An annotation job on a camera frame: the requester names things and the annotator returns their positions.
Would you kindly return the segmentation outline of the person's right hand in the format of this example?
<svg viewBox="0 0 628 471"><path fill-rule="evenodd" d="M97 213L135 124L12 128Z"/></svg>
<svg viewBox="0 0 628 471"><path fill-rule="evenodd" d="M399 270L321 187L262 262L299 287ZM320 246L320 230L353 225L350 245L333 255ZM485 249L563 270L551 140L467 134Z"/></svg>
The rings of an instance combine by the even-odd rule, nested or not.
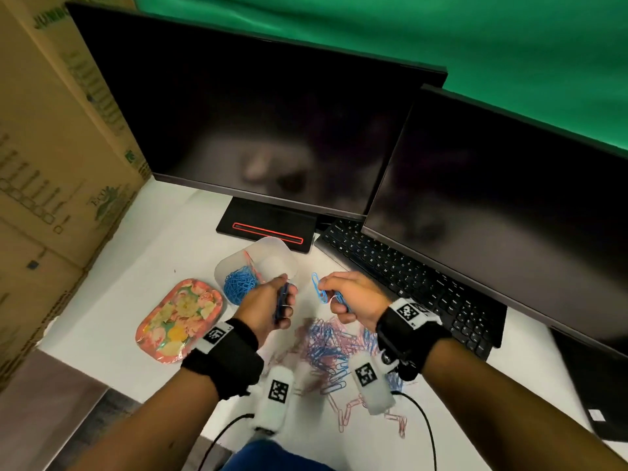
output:
<svg viewBox="0 0 628 471"><path fill-rule="evenodd" d="M374 282L357 271L333 272L324 276L319 288L327 290L329 296L333 294L330 291L341 292L355 314L355 322L371 333L375 333L380 317L393 302Z"/></svg>

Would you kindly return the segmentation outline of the person's left hand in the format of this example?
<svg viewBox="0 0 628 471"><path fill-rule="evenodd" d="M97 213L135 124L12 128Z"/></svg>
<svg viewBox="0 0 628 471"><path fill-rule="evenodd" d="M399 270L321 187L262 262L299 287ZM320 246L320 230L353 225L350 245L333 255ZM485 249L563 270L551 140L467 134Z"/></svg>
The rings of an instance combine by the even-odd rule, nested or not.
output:
<svg viewBox="0 0 628 471"><path fill-rule="evenodd" d="M268 281L248 292L233 316L233 318L245 324L255 336L257 341L255 350L262 348L266 339L275 330L288 330L291 328L292 316L289 318L289 322L271 323L269 302Z"/></svg>

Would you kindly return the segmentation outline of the dark blue paper clip bunch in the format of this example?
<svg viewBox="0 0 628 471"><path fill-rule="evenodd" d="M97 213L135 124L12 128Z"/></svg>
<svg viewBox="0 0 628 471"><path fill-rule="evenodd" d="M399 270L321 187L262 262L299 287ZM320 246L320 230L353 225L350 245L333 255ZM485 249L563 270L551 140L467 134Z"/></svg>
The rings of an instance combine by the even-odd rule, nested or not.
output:
<svg viewBox="0 0 628 471"><path fill-rule="evenodd" d="M273 313L273 320L275 324L279 324L279 322L285 317L285 308L289 307L286 301L289 294L289 287L290 283L286 282L278 290L276 308L274 309Z"/></svg>

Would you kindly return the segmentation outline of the light blue paper clip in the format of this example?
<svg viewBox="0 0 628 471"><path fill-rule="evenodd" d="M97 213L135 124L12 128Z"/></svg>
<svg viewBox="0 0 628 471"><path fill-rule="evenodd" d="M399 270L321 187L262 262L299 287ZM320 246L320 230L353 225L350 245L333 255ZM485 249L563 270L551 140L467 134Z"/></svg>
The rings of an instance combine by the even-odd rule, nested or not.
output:
<svg viewBox="0 0 628 471"><path fill-rule="evenodd" d="M330 291L333 294L331 296L329 296L327 294L327 290L323 290L323 289L319 288L320 278L318 277L318 274L316 272L313 272L311 274L311 281L313 283L313 287L314 287L315 292L316 292L316 294L318 296L318 299L319 299L319 301L321 303L323 303L323 304L330 304L333 301L333 299L336 299L336 301L339 304L343 305L346 308L348 313L352 312L350 307L349 307L349 305L347 304L345 298L341 294L341 292L339 292L339 291Z"/></svg>

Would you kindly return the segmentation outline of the person's left forearm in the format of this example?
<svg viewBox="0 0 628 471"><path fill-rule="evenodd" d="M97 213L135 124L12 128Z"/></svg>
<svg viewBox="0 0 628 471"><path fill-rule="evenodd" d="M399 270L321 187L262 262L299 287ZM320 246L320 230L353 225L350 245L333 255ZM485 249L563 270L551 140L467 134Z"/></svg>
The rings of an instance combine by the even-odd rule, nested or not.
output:
<svg viewBox="0 0 628 471"><path fill-rule="evenodd" d="M181 471L217 404L209 377L180 369L68 471Z"/></svg>

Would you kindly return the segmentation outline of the person's right forearm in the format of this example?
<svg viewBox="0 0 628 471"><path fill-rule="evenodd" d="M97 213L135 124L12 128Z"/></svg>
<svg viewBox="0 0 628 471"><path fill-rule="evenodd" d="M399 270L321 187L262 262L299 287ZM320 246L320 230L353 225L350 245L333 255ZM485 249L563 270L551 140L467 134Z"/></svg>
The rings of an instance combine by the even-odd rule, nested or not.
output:
<svg viewBox="0 0 628 471"><path fill-rule="evenodd" d="M492 471L628 471L599 438L456 340L438 340L421 374Z"/></svg>

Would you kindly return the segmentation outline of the pile of mixed paper clips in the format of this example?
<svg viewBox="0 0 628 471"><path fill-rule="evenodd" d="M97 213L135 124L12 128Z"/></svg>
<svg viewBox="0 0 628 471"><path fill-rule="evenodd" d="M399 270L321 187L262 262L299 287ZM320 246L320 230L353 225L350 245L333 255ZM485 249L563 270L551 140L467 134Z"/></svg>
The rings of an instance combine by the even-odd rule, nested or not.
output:
<svg viewBox="0 0 628 471"><path fill-rule="evenodd" d="M282 365L294 373L294 394L313 396L333 412L339 433L347 430L354 410L365 408L361 392L350 375L349 359L361 352L380 354L377 336L360 325L353 331L337 318L308 318L296 328L294 343L273 352L263 377Z"/></svg>

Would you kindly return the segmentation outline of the clear plastic container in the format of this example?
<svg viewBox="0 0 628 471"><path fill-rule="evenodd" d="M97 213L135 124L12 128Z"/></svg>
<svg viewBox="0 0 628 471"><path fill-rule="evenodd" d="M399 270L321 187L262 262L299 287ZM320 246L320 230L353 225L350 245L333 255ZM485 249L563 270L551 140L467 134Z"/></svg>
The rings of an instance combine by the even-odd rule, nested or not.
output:
<svg viewBox="0 0 628 471"><path fill-rule="evenodd" d="M253 258L255 266L263 275L265 283L281 274L287 274L290 281L296 278L298 262L283 241L274 237L264 237L243 249L246 249ZM215 268L214 276L223 293L226 276L243 266L247 266L242 252L243 249L224 258Z"/></svg>

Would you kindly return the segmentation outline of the heap of blue paper clips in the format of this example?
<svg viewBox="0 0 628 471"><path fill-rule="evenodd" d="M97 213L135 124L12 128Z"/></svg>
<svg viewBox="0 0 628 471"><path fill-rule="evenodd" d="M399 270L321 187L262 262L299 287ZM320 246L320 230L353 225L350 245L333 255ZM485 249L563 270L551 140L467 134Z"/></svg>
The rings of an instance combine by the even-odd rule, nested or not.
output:
<svg viewBox="0 0 628 471"><path fill-rule="evenodd" d="M224 281L224 294L234 305L239 306L248 292L259 285L259 279L253 268L243 266L229 273Z"/></svg>

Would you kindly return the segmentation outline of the pink paper clip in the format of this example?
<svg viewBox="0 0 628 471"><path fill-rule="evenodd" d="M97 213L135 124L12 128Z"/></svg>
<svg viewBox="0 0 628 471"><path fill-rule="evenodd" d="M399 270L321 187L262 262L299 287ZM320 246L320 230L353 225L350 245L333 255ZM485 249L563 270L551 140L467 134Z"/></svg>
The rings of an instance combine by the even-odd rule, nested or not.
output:
<svg viewBox="0 0 628 471"><path fill-rule="evenodd" d="M250 270L251 274L255 277L256 283L258 285L264 284L265 280L263 278L263 275L257 270L253 258L251 257L249 252L246 249L243 249L242 252L247 262L247 267Z"/></svg>

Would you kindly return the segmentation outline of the pink floral tray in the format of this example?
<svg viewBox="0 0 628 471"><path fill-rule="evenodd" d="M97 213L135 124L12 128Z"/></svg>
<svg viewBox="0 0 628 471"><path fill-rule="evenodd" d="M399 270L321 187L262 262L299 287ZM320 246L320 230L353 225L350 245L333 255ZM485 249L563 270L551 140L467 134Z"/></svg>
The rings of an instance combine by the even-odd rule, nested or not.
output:
<svg viewBox="0 0 628 471"><path fill-rule="evenodd" d="M198 279L180 281L138 326L137 346L161 364L180 362L224 311L222 294Z"/></svg>

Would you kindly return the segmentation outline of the large black computer monitor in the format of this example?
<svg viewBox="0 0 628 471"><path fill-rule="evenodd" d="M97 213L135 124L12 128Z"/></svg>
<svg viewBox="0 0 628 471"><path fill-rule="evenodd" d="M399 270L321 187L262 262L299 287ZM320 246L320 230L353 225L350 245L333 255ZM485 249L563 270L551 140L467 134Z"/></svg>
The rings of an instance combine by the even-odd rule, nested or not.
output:
<svg viewBox="0 0 628 471"><path fill-rule="evenodd" d="M445 67L66 2L156 180L362 220Z"/></svg>

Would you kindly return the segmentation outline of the black monitor with thin bezel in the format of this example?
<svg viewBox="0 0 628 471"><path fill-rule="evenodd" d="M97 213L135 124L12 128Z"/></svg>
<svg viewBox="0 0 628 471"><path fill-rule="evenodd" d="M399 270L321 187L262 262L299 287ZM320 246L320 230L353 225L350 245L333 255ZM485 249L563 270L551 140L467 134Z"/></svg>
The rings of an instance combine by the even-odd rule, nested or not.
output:
<svg viewBox="0 0 628 471"><path fill-rule="evenodd" d="M362 231L628 358L628 149L424 85Z"/></svg>

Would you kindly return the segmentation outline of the black monitor base white sticker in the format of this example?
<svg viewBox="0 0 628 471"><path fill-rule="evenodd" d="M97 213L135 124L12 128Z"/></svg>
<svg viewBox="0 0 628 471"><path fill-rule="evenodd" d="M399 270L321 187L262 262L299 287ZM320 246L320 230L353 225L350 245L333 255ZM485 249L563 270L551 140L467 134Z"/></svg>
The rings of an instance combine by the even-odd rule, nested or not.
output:
<svg viewBox="0 0 628 471"><path fill-rule="evenodd" d="M593 432L605 441L628 443L628 358L550 332Z"/></svg>

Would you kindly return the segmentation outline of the green backdrop cloth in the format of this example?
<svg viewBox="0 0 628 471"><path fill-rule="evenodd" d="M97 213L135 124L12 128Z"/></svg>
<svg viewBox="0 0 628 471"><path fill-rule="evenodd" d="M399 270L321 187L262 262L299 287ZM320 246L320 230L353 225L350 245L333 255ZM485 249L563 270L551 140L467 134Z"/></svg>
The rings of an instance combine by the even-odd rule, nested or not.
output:
<svg viewBox="0 0 628 471"><path fill-rule="evenodd" d="M445 88L628 150L628 0L135 0L146 13L444 66Z"/></svg>

